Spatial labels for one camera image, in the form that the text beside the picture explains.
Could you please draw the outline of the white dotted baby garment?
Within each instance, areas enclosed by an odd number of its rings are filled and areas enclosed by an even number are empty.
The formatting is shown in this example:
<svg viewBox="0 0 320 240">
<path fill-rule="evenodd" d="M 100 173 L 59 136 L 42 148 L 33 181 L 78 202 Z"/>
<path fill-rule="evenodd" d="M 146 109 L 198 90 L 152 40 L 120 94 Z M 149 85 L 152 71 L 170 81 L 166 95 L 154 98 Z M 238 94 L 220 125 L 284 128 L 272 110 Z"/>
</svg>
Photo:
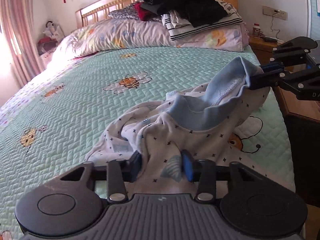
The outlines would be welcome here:
<svg viewBox="0 0 320 240">
<path fill-rule="evenodd" d="M 182 170 L 181 152 L 218 165 L 248 161 L 260 145 L 245 143 L 259 134 L 263 121 L 253 116 L 269 88 L 250 89 L 250 79 L 263 72 L 242 57 L 225 65 L 204 85 L 147 101 L 112 121 L 85 159 L 97 166 L 142 156 L 142 168 L 127 187 L 135 193 L 195 193 Z"/>
</svg>

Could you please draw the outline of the pile of dark clothes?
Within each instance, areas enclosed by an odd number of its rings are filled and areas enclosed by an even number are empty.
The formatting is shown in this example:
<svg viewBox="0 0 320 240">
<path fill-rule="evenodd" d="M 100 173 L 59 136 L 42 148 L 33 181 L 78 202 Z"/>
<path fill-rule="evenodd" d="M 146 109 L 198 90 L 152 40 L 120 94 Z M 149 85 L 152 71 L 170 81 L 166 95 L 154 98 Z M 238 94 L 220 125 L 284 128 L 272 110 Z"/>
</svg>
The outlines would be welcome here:
<svg viewBox="0 0 320 240">
<path fill-rule="evenodd" d="M 182 5 L 174 3 L 173 7 L 159 7 L 138 1 L 127 7 L 110 13 L 110 18 L 120 20 L 141 20 L 162 22 L 168 30 L 171 40 L 243 22 L 235 7 L 221 0 L 206 0 L 206 6 L 200 4 Z"/>
</svg>

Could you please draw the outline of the wooden bedside nightstand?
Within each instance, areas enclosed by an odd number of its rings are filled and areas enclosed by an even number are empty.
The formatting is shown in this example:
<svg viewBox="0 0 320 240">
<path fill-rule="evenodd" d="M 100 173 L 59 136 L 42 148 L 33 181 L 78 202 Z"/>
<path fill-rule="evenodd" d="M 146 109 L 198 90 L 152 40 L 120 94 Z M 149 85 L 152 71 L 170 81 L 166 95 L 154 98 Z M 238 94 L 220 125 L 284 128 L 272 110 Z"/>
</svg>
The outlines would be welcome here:
<svg viewBox="0 0 320 240">
<path fill-rule="evenodd" d="M 250 89 L 276 88 L 280 109 L 319 123 L 319 40 L 300 36 L 275 48 L 263 73 L 250 77 Z"/>
</svg>

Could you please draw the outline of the green quilted bee bedspread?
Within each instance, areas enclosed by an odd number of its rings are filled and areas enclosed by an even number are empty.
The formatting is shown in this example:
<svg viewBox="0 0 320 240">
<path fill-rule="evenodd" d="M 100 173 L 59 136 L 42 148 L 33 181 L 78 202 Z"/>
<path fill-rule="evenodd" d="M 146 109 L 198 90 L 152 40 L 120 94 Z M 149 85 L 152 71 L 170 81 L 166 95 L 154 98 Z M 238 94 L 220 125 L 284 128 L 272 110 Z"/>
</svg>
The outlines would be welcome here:
<svg viewBox="0 0 320 240">
<path fill-rule="evenodd" d="M 239 56 L 259 64 L 250 48 L 133 48 L 69 62 L 57 54 L 1 108 L 1 239 L 22 235 L 17 201 L 82 163 L 125 111 L 208 83 Z"/>
</svg>

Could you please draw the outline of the floral folded duvet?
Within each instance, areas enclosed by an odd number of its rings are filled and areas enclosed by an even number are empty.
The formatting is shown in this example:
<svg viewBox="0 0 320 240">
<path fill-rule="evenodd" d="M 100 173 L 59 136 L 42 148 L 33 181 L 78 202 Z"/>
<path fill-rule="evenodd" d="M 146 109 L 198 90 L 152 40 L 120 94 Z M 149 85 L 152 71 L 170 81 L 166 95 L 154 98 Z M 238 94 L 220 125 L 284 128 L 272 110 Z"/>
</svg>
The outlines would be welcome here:
<svg viewBox="0 0 320 240">
<path fill-rule="evenodd" d="M 72 60 L 100 51 L 142 47 L 194 47 L 242 52 L 249 44 L 243 23 L 204 30 L 171 40 L 160 22 L 109 19 L 77 29 L 65 37 L 52 55 L 54 60 Z"/>
</svg>

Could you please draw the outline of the nightstand clutter with plush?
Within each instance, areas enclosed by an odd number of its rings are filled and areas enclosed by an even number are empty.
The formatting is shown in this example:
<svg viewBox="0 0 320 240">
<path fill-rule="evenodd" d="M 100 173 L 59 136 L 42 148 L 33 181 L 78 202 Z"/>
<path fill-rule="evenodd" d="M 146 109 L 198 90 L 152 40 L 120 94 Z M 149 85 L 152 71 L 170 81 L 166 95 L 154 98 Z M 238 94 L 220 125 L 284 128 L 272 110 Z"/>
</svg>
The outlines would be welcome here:
<svg viewBox="0 0 320 240">
<path fill-rule="evenodd" d="M 59 43 L 65 38 L 65 34 L 61 27 L 53 21 L 46 23 L 45 29 L 42 32 L 43 37 L 37 43 L 39 55 L 53 51 Z"/>
</svg>

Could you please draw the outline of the pink curtain right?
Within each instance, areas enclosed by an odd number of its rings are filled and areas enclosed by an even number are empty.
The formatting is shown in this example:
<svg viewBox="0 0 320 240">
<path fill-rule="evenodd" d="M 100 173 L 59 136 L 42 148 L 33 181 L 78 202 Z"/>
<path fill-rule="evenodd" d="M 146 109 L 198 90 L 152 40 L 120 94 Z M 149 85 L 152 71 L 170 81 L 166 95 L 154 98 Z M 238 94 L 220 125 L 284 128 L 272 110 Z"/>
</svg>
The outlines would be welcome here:
<svg viewBox="0 0 320 240">
<path fill-rule="evenodd" d="M 14 78 L 23 87 L 44 71 L 34 41 L 33 0 L 1 0 L 1 30 L 11 53 Z"/>
</svg>

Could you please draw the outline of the wall power socket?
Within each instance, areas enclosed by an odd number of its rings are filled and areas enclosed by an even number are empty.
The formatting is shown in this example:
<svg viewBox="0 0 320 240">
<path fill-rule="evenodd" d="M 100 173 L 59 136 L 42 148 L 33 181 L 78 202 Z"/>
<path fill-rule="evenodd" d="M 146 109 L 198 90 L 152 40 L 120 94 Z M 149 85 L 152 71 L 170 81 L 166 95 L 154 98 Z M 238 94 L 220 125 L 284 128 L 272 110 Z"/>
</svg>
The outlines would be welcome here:
<svg viewBox="0 0 320 240">
<path fill-rule="evenodd" d="M 288 19 L 287 12 L 267 6 L 263 6 L 263 15 L 275 17 L 284 21 L 287 21 Z"/>
</svg>

